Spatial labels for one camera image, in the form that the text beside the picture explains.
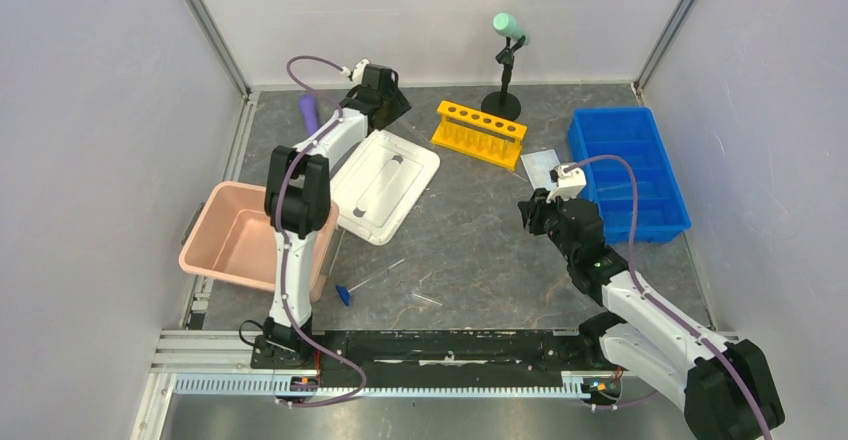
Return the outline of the long glass rod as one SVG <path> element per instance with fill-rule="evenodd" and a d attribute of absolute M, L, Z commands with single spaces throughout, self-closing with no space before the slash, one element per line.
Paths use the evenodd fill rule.
<path fill-rule="evenodd" d="M 633 186 L 630 181 L 599 181 L 596 191 L 599 200 L 624 200 L 633 198 Z"/>

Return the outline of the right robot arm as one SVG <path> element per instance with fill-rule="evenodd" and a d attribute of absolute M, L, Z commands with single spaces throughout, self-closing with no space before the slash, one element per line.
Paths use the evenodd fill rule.
<path fill-rule="evenodd" d="M 679 408 L 697 439 L 767 439 L 784 424 L 764 352 L 704 327 L 653 289 L 607 244 L 596 204 L 538 189 L 518 209 L 523 228 L 547 237 L 572 283 L 604 309 L 579 327 L 585 365 L 637 375 Z"/>

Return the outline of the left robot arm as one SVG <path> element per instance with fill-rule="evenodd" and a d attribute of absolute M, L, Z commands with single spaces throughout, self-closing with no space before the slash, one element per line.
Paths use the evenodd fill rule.
<path fill-rule="evenodd" d="M 369 133 L 411 108 L 394 69 L 362 60 L 342 72 L 353 86 L 333 116 L 297 145 L 271 153 L 264 208 L 275 233 L 275 292 L 254 342 L 255 367 L 297 368 L 312 360 L 310 283 L 319 233 L 331 212 L 331 171 Z"/>

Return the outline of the packaged face mask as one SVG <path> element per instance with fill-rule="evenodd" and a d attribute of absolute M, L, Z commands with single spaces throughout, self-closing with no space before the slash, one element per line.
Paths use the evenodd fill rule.
<path fill-rule="evenodd" d="M 556 179 L 551 179 L 550 171 L 560 164 L 555 150 L 547 149 L 520 156 L 527 178 L 534 189 L 551 190 Z"/>

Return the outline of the purple microphone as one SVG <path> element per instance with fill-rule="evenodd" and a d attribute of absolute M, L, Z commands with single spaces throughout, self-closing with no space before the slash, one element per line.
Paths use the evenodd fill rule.
<path fill-rule="evenodd" d="M 298 99 L 298 107 L 307 136 L 314 135 L 322 126 L 317 98 L 312 94 L 304 93 Z"/>

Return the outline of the white plastic lid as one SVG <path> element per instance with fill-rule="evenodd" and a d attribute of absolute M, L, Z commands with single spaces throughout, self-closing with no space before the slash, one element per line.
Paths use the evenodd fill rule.
<path fill-rule="evenodd" d="M 372 245 L 388 243 L 440 163 L 427 148 L 388 131 L 372 132 L 331 179 L 338 226 Z"/>

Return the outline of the yellow test tube rack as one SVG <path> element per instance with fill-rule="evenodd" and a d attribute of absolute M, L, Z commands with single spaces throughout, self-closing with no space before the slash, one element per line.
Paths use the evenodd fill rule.
<path fill-rule="evenodd" d="M 498 167 L 514 171 L 522 153 L 527 127 L 447 100 L 431 143 Z"/>

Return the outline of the black microphone stand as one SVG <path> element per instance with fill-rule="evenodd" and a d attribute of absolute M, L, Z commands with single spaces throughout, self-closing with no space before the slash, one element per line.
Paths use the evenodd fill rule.
<path fill-rule="evenodd" d="M 481 110 L 484 113 L 510 121 L 515 121 L 520 116 L 520 101 L 508 92 L 508 87 L 512 80 L 515 52 L 524 46 L 525 41 L 525 36 L 518 40 L 507 38 L 504 48 L 495 56 L 495 61 L 502 66 L 500 88 L 498 91 L 489 93 L 482 100 Z"/>

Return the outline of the blue plastic tray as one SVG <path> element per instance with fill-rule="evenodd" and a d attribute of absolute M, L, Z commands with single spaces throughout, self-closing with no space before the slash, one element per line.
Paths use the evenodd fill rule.
<path fill-rule="evenodd" d="M 574 161 L 596 157 L 583 168 L 582 198 L 596 203 L 608 243 L 628 241 L 634 199 L 599 200 L 599 181 L 630 181 L 637 194 L 634 240 L 668 243 L 691 227 L 657 124 L 646 107 L 580 108 L 573 112 L 567 141 Z"/>

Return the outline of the short glass tube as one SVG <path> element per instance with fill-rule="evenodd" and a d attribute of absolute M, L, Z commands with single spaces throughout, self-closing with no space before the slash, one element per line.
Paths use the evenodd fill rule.
<path fill-rule="evenodd" d="M 435 299 L 433 299 L 433 298 L 431 298 L 431 297 L 428 297 L 428 296 L 422 295 L 422 294 L 420 294 L 420 293 L 414 293 L 414 292 L 413 292 L 413 293 L 411 293 L 411 296 L 412 296 L 413 298 L 416 298 L 416 299 L 421 300 L 421 301 L 423 301 L 423 302 L 427 302 L 427 303 L 432 304 L 432 305 L 436 305 L 436 306 L 438 306 L 438 307 L 443 307 L 443 306 L 444 306 L 444 304 L 443 304 L 442 302 L 437 301 L 437 300 L 435 300 Z"/>

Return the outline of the blue bulb dropper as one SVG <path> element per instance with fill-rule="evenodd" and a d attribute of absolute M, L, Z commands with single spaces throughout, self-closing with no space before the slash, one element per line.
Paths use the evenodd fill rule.
<path fill-rule="evenodd" d="M 393 262 L 392 264 L 390 264 L 389 266 L 387 266 L 386 268 L 384 268 L 383 270 L 379 271 L 378 273 L 376 273 L 376 274 L 374 274 L 374 275 L 372 275 L 372 276 L 370 276 L 370 277 L 368 277 L 364 280 L 361 280 L 354 285 L 336 284 L 334 286 L 334 290 L 336 292 L 338 299 L 342 302 L 342 304 L 344 306 L 349 307 L 352 304 L 353 293 L 357 289 L 367 285 L 368 283 L 370 283 L 372 281 L 375 281 L 377 279 L 380 279 L 380 278 L 386 276 L 387 274 L 391 273 L 393 270 L 397 269 L 405 261 L 406 261 L 405 258 L 399 259 L 399 260 Z"/>

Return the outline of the pink plastic bin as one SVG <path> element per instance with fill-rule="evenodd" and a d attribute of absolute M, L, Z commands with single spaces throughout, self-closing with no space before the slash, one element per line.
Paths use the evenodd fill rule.
<path fill-rule="evenodd" d="M 280 274 L 279 233 L 265 211 L 266 189 L 257 185 L 226 181 L 218 184 L 195 221 L 179 255 L 181 269 L 232 284 L 272 292 Z M 306 285 L 298 301 L 320 299 L 328 275 L 322 271 L 331 240 L 337 231 L 339 208 L 331 204 L 324 226 L 310 237 L 312 250 L 289 256 L 290 266 L 299 266 Z"/>

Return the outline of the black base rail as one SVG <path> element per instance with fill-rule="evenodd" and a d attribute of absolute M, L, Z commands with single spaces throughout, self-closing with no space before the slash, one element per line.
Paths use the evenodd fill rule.
<path fill-rule="evenodd" d="M 556 330 L 326 330 L 303 355 L 258 332 L 161 334 L 151 371 L 184 394 L 268 395 L 280 403 L 332 398 L 576 399 L 611 404 L 633 374 Z"/>

